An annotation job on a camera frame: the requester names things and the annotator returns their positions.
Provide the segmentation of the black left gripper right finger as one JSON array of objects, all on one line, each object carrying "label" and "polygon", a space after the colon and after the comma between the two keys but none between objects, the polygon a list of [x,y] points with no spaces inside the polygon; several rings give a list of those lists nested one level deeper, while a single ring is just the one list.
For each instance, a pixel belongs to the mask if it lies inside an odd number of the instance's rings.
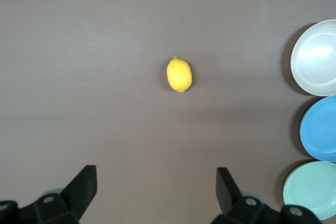
[{"label": "black left gripper right finger", "polygon": [[216,197],[222,213],[212,223],[263,224],[319,224],[321,221],[309,209],[284,205],[280,212],[271,209],[253,196],[243,196],[226,167],[216,171]]}]

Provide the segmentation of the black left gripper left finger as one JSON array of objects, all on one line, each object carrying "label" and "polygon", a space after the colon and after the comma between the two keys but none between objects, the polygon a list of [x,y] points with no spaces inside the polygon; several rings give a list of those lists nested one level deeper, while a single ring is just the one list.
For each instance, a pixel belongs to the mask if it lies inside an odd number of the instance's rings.
[{"label": "black left gripper left finger", "polygon": [[1,201],[1,223],[79,223],[97,193],[97,168],[85,166],[60,192],[49,193],[19,208]]}]

